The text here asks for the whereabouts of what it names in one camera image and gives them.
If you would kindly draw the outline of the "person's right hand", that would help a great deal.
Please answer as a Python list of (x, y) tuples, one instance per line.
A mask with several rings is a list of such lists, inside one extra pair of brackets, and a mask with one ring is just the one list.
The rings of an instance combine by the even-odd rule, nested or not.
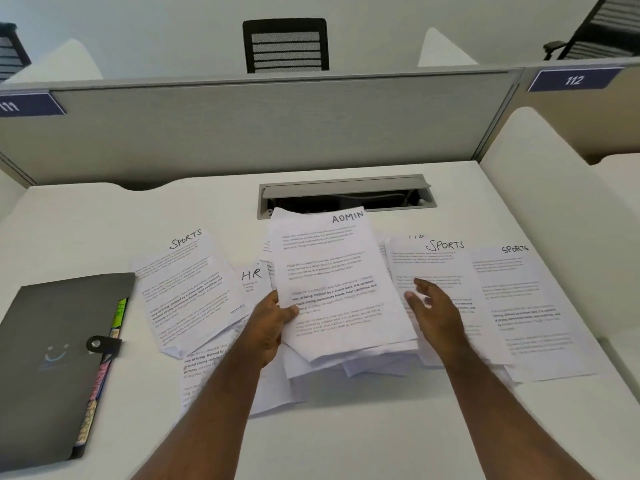
[(439, 286), (414, 278), (416, 292), (428, 296), (428, 317), (419, 326), (424, 338), (444, 364), (470, 350), (459, 309)]

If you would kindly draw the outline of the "person's left hand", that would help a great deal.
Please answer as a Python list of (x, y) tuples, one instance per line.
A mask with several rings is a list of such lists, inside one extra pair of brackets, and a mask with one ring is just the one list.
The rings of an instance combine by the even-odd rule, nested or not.
[(282, 331), (285, 327), (275, 326), (274, 307), (276, 305), (280, 306), (278, 291), (272, 290), (253, 309), (244, 329), (231, 347), (233, 354), (250, 363), (258, 364), (260, 368), (264, 368), (273, 361), (281, 344)]

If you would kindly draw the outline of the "white printed document page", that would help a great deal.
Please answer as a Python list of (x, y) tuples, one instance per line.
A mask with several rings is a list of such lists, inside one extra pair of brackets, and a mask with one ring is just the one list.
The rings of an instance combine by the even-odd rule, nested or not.
[(298, 309), (284, 345), (310, 366), (418, 350), (363, 207), (311, 215), (277, 207), (268, 242), (280, 304)]

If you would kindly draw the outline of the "person's left forearm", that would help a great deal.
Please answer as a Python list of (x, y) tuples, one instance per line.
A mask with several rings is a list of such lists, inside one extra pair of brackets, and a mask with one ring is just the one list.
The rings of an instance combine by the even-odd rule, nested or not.
[(260, 372), (276, 352), (233, 345), (131, 480), (234, 480)]

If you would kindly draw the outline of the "person's right forearm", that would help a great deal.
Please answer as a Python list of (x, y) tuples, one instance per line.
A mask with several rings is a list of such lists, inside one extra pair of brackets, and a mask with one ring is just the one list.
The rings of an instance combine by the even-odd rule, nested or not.
[(486, 480), (595, 480), (466, 341), (436, 347)]

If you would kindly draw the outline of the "spread of printed paper sheets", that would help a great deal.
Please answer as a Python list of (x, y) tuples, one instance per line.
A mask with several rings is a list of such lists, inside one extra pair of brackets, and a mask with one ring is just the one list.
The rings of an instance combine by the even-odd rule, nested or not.
[[(472, 347), (510, 381), (595, 373), (586, 359), (589, 341), (576, 325), (579, 317), (532, 248), (467, 251), (459, 241), (374, 235), (417, 332), (418, 350), (313, 367), (282, 340), (275, 359), (260, 374), (251, 415), (304, 401), (298, 389), (300, 378), (327, 369), (352, 377), (363, 372), (405, 376), (416, 361), (426, 368), (441, 368), (403, 299), (404, 292), (416, 292), (414, 278), (435, 283), (451, 298)], [(238, 338), (249, 313), (276, 290), (269, 254), (267, 238), (258, 261), (236, 267), (232, 276), (223, 252), (197, 229), (172, 240), (160, 254), (131, 261), (156, 346), (182, 363), (181, 413)]]

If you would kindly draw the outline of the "white rounded side divider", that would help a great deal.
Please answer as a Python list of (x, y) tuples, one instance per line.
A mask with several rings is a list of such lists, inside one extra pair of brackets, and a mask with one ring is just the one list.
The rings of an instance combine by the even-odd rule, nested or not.
[(57, 49), (12, 75), (7, 84), (68, 82), (104, 79), (84, 44), (68, 39)]
[(597, 338), (640, 328), (640, 218), (533, 108), (480, 166)]

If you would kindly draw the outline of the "grey fabric desk partition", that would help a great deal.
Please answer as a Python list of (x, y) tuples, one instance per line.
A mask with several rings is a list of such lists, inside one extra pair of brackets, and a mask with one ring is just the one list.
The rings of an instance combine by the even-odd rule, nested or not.
[(0, 171), (23, 187), (468, 161), (521, 68), (439, 67), (0, 85), (65, 115), (0, 118)]

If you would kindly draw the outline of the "colourful folder index tabs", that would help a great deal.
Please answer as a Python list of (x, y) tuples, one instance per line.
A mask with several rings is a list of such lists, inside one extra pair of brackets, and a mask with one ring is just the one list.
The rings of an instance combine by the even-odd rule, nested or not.
[(81, 429), (69, 460), (75, 460), (84, 455), (111, 363), (119, 354), (122, 346), (123, 341), (120, 336), (128, 302), (128, 298), (119, 300), (108, 336), (96, 336), (87, 341), (87, 345), (89, 345), (89, 352), (100, 352), (102, 357), (84, 413), (84, 418), (81, 423)]

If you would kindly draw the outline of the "grey file folder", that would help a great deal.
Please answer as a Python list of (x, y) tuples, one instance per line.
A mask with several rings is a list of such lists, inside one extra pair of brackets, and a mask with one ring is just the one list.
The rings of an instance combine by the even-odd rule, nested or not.
[(108, 336), (134, 273), (21, 287), (0, 321), (0, 474), (68, 461)]

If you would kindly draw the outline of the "beige desk partition panel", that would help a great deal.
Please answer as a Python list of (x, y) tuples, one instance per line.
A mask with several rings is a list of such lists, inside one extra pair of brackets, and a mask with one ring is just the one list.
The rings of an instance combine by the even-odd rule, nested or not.
[[(586, 69), (620, 68), (604, 88), (529, 91), (539, 72), (565, 77)], [(517, 109), (530, 107), (589, 164), (613, 154), (640, 153), (640, 56), (524, 64), (518, 86), (488, 140)]]

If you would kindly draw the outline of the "black mesh office chair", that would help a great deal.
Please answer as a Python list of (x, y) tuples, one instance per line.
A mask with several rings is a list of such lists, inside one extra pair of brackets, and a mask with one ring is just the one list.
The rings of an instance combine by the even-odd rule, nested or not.
[(329, 71), (324, 18), (247, 20), (243, 25), (248, 73)]
[(545, 61), (640, 56), (640, 0), (598, 0), (569, 41), (543, 49)]
[(31, 65), (14, 23), (0, 22), (0, 83)]

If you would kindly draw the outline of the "blue desk number label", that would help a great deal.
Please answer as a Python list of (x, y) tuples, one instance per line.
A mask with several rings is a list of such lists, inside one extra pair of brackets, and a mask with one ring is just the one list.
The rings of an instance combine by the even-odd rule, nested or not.
[(604, 89), (623, 69), (624, 67), (622, 66), (599, 66), (541, 70), (533, 79), (527, 92), (542, 93)]
[(0, 118), (65, 115), (66, 111), (48, 91), (0, 93)]

